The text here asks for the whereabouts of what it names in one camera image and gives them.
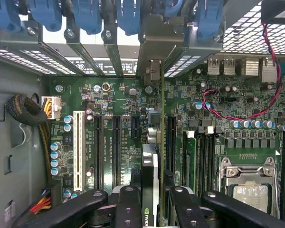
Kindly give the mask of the silver rear port block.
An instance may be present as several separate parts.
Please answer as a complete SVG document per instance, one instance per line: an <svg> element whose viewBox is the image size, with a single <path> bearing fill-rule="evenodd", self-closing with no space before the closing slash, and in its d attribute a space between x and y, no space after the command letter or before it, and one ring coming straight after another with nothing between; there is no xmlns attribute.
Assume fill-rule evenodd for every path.
<svg viewBox="0 0 285 228"><path fill-rule="evenodd" d="M209 58L207 73L213 76L231 76L240 80L275 83L276 64L270 57Z"/></svg>

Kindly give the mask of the long black expansion slot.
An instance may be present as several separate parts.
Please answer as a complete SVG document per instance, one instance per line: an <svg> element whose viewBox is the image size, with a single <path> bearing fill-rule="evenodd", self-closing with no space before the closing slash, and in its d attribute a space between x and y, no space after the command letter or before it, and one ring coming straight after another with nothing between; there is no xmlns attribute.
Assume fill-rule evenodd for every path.
<svg viewBox="0 0 285 228"><path fill-rule="evenodd" d="M94 117L94 147L95 147L95 188L104 188L104 137L103 118Z"/></svg>
<svg viewBox="0 0 285 228"><path fill-rule="evenodd" d="M176 117L167 116L166 121L166 168L174 173L176 166Z"/></svg>
<svg viewBox="0 0 285 228"><path fill-rule="evenodd" d="M122 121L120 116L113 116L113 140L112 140L112 159L113 159L113 187L121 184L121 128Z"/></svg>

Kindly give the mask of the white PCI slot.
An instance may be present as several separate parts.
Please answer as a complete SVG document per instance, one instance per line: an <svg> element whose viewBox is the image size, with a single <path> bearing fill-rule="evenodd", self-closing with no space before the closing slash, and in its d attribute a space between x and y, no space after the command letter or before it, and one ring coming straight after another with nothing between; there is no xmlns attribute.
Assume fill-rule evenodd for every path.
<svg viewBox="0 0 285 228"><path fill-rule="evenodd" d="M83 191L86 184L85 114L85 111L73 112L73 181L74 190L78 191Z"/></svg>

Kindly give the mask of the CPU with paste residue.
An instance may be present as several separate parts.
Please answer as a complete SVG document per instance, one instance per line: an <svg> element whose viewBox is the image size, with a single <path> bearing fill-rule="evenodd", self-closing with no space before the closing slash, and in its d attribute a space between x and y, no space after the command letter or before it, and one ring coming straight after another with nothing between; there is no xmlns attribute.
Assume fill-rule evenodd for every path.
<svg viewBox="0 0 285 228"><path fill-rule="evenodd" d="M237 185L233 189L233 198L267 213L268 187L266 185Z"/></svg>

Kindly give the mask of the black open PC case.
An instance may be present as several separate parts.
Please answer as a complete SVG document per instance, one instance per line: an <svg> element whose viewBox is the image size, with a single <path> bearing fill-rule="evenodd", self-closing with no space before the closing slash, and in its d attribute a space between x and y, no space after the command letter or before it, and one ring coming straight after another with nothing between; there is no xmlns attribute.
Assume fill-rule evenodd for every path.
<svg viewBox="0 0 285 228"><path fill-rule="evenodd" d="M50 93L50 82L57 77L73 78L140 78L136 73L140 49L139 34L143 20L156 13L156 0L141 0L140 32L127 36L118 27L116 0L99 0L102 31L88 35L75 22L72 0L58 0L61 14L61 30L48 31L31 15L29 0L14 0L19 9L20 32L6 32L0 28L0 62L39 75L46 92L37 104L25 94L16 94L6 101L7 113L22 125L36 127L40 136L47 182L40 194L14 220L10 228L16 228L25 216L39 215L65 202L56 194L58 182L51 171L51 122L61 111L61 106ZM198 39L196 11L198 0L183 0L175 17L184 18L183 45L165 63L164 79L176 79L191 72L209 58L270 57L276 64L276 95L281 92L281 59L285 60L285 0L224 0L223 17L218 34L208 39ZM102 69L97 75L68 45L64 37L67 28L80 29L80 42ZM117 36L123 76L115 74L104 48L105 30Z"/></svg>

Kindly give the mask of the green motherboard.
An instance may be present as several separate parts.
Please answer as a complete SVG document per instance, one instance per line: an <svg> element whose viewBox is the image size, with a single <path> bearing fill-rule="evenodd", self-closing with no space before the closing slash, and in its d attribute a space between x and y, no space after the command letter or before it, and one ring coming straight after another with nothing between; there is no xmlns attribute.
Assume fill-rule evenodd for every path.
<svg viewBox="0 0 285 228"><path fill-rule="evenodd" d="M183 186L182 138L184 131L208 136L215 134L215 185L218 190L219 168L224 157L235 165L261 165L272 157L277 167L278 207L280 210L282 140L285 132L285 60L281 59L281 92L276 83L240 80L231 76L207 73L207 62L176 79L165 80L164 186ZM121 184L130 185L132 170L142 168L142 145L147 132L159 124L158 88L147 86L140 78L73 78L57 77L50 82L50 93L61 106L51 122L51 171L58 182L56 194L67 202L95 189L94 117L103 118L104 188L113 187L113 116L120 116ZM74 190L73 181L73 112L85 111L85 188ZM140 117L140 137L131 138L131 117ZM166 168L166 121L176 117L176 166L172 173ZM197 149L196 188L197 189ZM208 188L209 189L209 153ZM169 200L157 217L157 225L169 224Z"/></svg>

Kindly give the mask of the green RAM stick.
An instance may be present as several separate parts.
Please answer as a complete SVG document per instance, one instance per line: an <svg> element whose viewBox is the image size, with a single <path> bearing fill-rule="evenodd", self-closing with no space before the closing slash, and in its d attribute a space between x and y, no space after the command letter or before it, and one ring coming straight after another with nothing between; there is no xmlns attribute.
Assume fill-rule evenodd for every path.
<svg viewBox="0 0 285 228"><path fill-rule="evenodd" d="M182 138L181 183L193 192L196 188L196 138L194 131L184 131Z"/></svg>

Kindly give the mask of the black RAM slot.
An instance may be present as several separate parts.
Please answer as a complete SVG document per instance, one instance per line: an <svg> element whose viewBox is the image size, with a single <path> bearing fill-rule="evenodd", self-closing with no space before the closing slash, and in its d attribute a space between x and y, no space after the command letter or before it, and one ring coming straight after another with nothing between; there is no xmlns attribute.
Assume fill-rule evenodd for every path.
<svg viewBox="0 0 285 228"><path fill-rule="evenodd" d="M215 185L215 134L209 136L209 189L214 190Z"/></svg>
<svg viewBox="0 0 285 228"><path fill-rule="evenodd" d="M201 194L201 188L202 188L202 165L203 165L203 158L202 158L202 149L203 149L203 143L202 143L202 134L198 133L197 135L197 195L199 196Z"/></svg>
<svg viewBox="0 0 285 228"><path fill-rule="evenodd" d="M285 132L282 140L280 210L281 220L285 221Z"/></svg>
<svg viewBox="0 0 285 228"><path fill-rule="evenodd" d="M206 191L208 188L208 136L203 133L203 191Z"/></svg>

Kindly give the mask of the silver expansion slot cover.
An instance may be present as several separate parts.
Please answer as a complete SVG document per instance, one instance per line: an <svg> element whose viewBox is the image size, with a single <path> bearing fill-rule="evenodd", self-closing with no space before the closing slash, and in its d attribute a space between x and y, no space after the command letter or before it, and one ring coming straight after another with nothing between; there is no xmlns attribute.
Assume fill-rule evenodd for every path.
<svg viewBox="0 0 285 228"><path fill-rule="evenodd" d="M103 35L104 48L113 65L115 74L123 76L123 68L121 64L119 49L117 45L117 36L110 30L105 30Z"/></svg>
<svg viewBox="0 0 285 228"><path fill-rule="evenodd" d="M79 28L67 28L64 32L64 37L66 39L67 45L85 62L89 64L89 66L93 69L93 71L100 76L104 76L102 69L96 63L96 61L92 58L86 48L80 42L80 29Z"/></svg>

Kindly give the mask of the short black expansion slot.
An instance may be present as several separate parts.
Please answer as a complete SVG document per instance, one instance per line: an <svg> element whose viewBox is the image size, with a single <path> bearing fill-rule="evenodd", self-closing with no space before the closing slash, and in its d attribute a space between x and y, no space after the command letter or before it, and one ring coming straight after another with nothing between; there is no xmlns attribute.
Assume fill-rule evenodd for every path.
<svg viewBox="0 0 285 228"><path fill-rule="evenodd" d="M131 117L131 138L138 139L140 137L140 117Z"/></svg>

